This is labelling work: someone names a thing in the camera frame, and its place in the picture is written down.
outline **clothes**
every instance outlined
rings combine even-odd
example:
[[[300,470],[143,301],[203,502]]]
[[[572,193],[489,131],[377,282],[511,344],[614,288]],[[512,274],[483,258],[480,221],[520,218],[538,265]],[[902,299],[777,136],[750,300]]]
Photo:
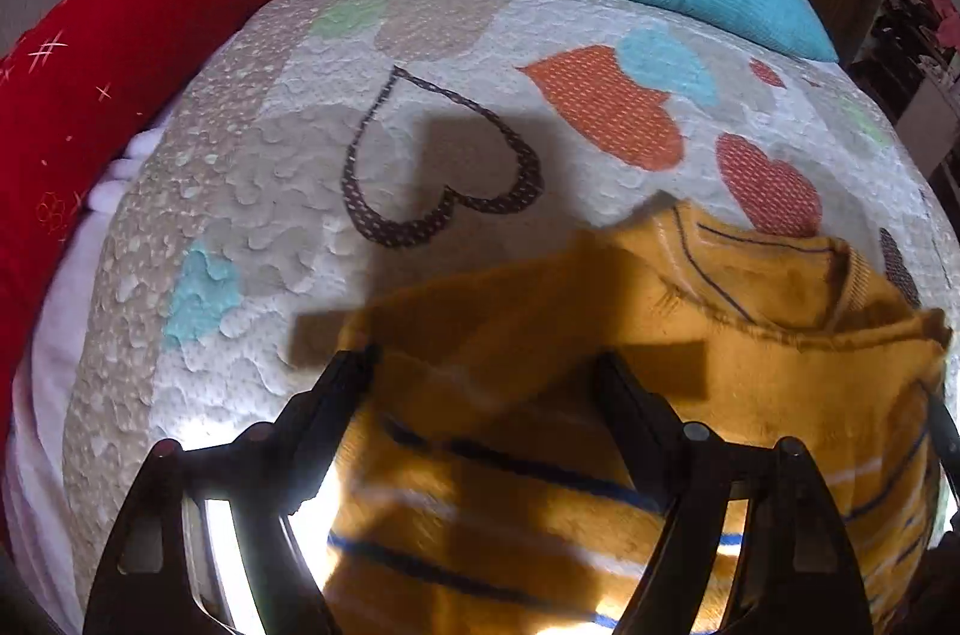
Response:
[[[930,2],[941,18],[949,18],[951,15],[957,14],[957,8],[953,6],[951,0],[930,0]]]
[[[937,42],[942,47],[960,47],[960,15],[954,13],[940,21]]]
[[[939,386],[949,335],[845,242],[686,203],[398,292],[341,333],[383,359],[336,459],[325,595],[352,635],[613,627],[661,529],[578,375],[616,348],[684,420],[803,439],[881,622],[930,533],[939,478],[915,381]],[[718,627],[744,516],[728,509],[697,631]]]

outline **red pillow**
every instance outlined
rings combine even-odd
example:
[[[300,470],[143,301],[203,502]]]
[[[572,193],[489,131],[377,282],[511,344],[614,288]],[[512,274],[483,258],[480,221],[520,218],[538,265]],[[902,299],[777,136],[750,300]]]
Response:
[[[266,1],[64,0],[0,60],[0,453],[13,371],[85,194]]]

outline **red heart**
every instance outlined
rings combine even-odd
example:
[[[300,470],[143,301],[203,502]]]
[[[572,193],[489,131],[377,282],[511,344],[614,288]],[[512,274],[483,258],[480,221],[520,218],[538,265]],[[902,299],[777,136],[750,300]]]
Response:
[[[787,162],[767,155],[736,134],[723,134],[716,145],[720,176],[750,223],[763,234],[813,237],[823,208],[817,189]]]
[[[765,63],[760,61],[760,59],[752,58],[750,60],[750,70],[768,86],[773,86],[774,88],[786,88],[781,76],[776,74],[773,71],[773,68],[767,66]]]
[[[627,77],[612,47],[565,50],[520,71],[605,153],[643,170],[669,170],[683,159],[683,135],[664,110],[670,95]]]

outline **bed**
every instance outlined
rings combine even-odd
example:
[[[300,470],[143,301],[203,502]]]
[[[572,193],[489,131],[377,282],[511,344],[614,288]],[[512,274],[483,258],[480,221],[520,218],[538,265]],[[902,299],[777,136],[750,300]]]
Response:
[[[616,61],[664,49],[685,62],[656,87]],[[613,125],[583,94],[600,84]],[[152,443],[274,418],[368,298],[661,197],[846,239],[960,319],[952,228],[835,65],[623,0],[274,0],[88,197],[14,382],[3,493],[27,584],[79,632]]]

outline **quilted bedspread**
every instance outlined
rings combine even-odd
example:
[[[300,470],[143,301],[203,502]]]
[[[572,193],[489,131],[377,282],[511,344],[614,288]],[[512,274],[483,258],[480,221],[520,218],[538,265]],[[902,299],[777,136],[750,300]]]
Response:
[[[274,0],[182,97],[104,246],[64,432],[80,599],[157,439],[272,420],[373,296],[664,192],[843,237],[960,320],[949,223],[838,68],[621,0]]]

